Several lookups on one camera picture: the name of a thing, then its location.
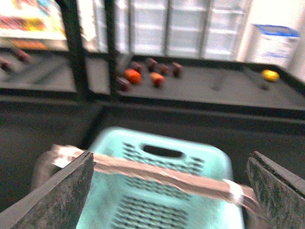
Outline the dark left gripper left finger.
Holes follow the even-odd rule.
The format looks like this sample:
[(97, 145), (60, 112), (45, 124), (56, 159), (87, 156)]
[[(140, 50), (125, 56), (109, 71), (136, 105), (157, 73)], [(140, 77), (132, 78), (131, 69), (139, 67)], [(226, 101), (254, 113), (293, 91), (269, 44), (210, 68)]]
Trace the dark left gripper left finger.
[(46, 183), (0, 214), (2, 229), (74, 229), (93, 176), (93, 154), (86, 151)]

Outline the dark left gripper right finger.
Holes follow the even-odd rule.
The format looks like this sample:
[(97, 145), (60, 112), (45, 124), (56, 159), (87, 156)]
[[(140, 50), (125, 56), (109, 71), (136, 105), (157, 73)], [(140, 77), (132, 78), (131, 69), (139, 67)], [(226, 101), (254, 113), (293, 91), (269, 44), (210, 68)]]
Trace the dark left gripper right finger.
[(247, 173), (270, 229), (305, 227), (305, 180), (254, 151)]

